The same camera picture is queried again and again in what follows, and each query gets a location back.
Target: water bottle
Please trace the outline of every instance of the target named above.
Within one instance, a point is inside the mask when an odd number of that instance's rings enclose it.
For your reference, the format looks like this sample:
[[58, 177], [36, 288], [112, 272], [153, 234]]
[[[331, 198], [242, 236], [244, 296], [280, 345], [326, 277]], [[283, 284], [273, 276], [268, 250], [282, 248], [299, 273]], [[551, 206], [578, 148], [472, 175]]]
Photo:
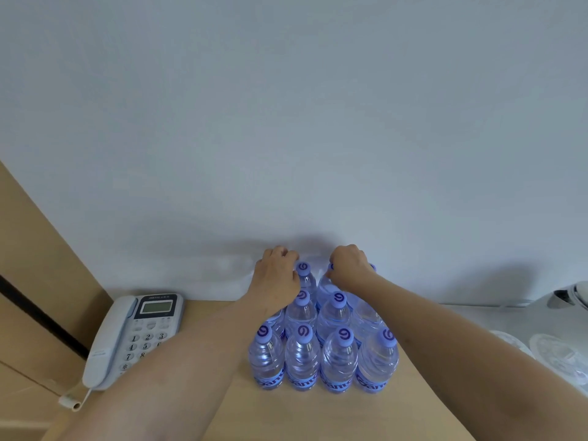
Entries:
[[357, 368], [357, 345], [353, 330], [339, 326], [325, 342], [320, 358], [320, 378], [329, 392], [343, 393], [349, 388]]
[[319, 373], [320, 346], [312, 326], [296, 327], [286, 344], [286, 373], [296, 390], [309, 390]]
[[249, 345], [249, 363], [257, 382], [264, 390], [273, 390], [284, 378], [284, 344], [265, 322]]
[[311, 296], [305, 289], [301, 289], [294, 301], [286, 308], [286, 339], [295, 333], [301, 323], [307, 323], [314, 331], [316, 319], [316, 308], [311, 303]]
[[[327, 270], [333, 270], [333, 263], [329, 265]], [[320, 278], [319, 286], [316, 288], [316, 310], [320, 311], [320, 308], [322, 308], [329, 301], [331, 296], [338, 291], [339, 288], [337, 288], [326, 275], [323, 275]]]
[[379, 314], [367, 302], [359, 299], [357, 306], [351, 314], [351, 322], [349, 323], [349, 326], [355, 334], [357, 347], [360, 348], [362, 342], [366, 341], [371, 334], [378, 331], [383, 324]]
[[316, 338], [320, 346], [325, 344], [329, 335], [337, 326], [349, 325], [351, 321], [351, 310], [347, 306], [347, 297], [341, 291], [336, 292], [325, 304], [319, 313], [316, 321]]
[[359, 349], [355, 378], [367, 393], [378, 393], [398, 367], [398, 347], [392, 332], [384, 326], [372, 334]]
[[[370, 266], [373, 268], [374, 271], [378, 272], [376, 270], [376, 266], [372, 265], [371, 263]], [[360, 300], [361, 299], [357, 297], [355, 294], [351, 294], [350, 292], [347, 293], [347, 304], [349, 305], [349, 308], [351, 308], [351, 311], [355, 309]]]
[[300, 277], [300, 289], [308, 291], [311, 295], [312, 306], [316, 304], [316, 279], [311, 273], [311, 266], [306, 262], [298, 262], [296, 272]]
[[272, 326], [272, 330], [276, 335], [284, 340], [286, 338], [286, 309], [281, 309], [268, 319], [268, 323]]

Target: blue bottle label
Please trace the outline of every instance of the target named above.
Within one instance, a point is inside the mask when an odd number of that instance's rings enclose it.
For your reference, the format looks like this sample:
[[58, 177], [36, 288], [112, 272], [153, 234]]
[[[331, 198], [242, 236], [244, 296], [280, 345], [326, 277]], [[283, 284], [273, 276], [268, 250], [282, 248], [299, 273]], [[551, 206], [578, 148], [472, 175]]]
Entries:
[[323, 348], [323, 345], [325, 344], [325, 340], [319, 336], [319, 333], [316, 333], [316, 338], [319, 339], [319, 343], [320, 343], [320, 347]]
[[359, 368], [355, 372], [355, 378], [357, 379], [359, 386], [367, 393], [379, 393], [388, 383], [388, 381], [372, 382], [371, 380], [366, 379], [362, 372], [359, 371]]
[[312, 377], [308, 379], [295, 379], [290, 376], [290, 373], [288, 373], [288, 379], [290, 380], [292, 385], [294, 385], [294, 388], [299, 390], [306, 390], [311, 388], [314, 384], [316, 384], [316, 378], [318, 377], [318, 375], [319, 373], [317, 371], [315, 374], [312, 375]]
[[322, 366], [319, 369], [319, 373], [320, 378], [323, 381], [323, 384], [325, 384], [325, 387], [327, 387], [330, 390], [333, 390], [334, 392], [344, 392], [349, 388], [349, 386], [351, 385], [351, 381], [353, 380], [353, 377], [351, 377], [351, 379], [346, 380], [345, 382], [333, 382], [325, 377], [325, 375], [323, 374]]
[[272, 378], [256, 378], [254, 376], [255, 382], [257, 382], [261, 386], [262, 389], [274, 388], [284, 378], [284, 368], [285, 368], [285, 365], [282, 366], [282, 369], [280, 370], [280, 372]]

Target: person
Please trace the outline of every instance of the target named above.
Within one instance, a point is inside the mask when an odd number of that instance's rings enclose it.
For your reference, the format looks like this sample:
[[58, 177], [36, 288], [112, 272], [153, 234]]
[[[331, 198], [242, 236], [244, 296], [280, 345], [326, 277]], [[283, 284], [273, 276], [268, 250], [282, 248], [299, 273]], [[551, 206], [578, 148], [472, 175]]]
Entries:
[[[200, 439], [252, 335], [298, 294], [297, 259], [298, 253], [285, 247], [267, 249], [243, 297], [150, 353], [108, 388], [62, 441]], [[353, 244], [337, 247], [330, 260], [333, 283], [373, 306], [477, 441], [588, 437], [588, 400], [539, 362], [379, 276]]]

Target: landline phone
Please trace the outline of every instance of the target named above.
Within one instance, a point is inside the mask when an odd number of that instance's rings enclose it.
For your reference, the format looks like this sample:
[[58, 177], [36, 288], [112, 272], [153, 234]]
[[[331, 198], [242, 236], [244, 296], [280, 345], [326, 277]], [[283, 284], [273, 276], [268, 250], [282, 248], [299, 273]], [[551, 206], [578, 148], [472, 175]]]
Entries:
[[82, 383], [89, 389], [88, 394], [106, 390], [147, 353], [177, 333], [183, 304], [179, 294], [117, 298], [102, 321], [86, 361]]

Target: wooden table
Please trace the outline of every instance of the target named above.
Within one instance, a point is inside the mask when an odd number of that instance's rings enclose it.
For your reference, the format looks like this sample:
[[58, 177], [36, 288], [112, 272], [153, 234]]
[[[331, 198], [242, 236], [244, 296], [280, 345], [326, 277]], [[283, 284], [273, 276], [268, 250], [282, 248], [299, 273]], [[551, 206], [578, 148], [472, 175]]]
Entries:
[[[181, 328], [194, 325], [229, 302], [187, 301]], [[213, 419], [206, 440], [452, 440], [472, 441], [461, 423], [435, 396], [404, 351], [400, 365], [379, 394], [356, 385], [332, 394], [318, 382], [307, 392], [284, 379], [271, 391], [261, 390], [251, 376], [246, 356]], [[83, 398], [85, 388], [73, 394]], [[92, 393], [79, 413], [100, 398]], [[79, 413], [63, 410], [42, 441], [54, 441]]]

